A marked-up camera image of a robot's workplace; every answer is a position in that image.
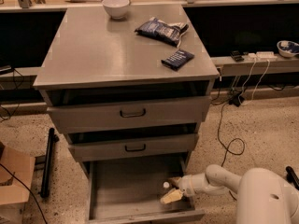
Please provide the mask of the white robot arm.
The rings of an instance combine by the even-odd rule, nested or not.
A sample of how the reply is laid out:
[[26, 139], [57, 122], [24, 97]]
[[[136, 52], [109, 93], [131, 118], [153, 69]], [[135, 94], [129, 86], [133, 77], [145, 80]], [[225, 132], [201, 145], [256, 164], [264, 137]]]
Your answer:
[[281, 176], [264, 168], [236, 175], [211, 164], [201, 174], [171, 177], [173, 186], [161, 199], [163, 204], [203, 192], [237, 195], [236, 224], [299, 224], [299, 191]]

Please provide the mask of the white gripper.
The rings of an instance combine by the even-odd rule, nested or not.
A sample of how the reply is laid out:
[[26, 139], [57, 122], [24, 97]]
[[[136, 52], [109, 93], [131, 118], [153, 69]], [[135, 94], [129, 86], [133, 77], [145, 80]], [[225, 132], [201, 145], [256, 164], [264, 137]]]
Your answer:
[[192, 197], [196, 194], [193, 183], [192, 183], [192, 175], [185, 175], [183, 177], [170, 177], [168, 182], [179, 189], [171, 189], [169, 190], [161, 199], [160, 202], [162, 204], [168, 204], [172, 202], [179, 201], [183, 195], [185, 197]]

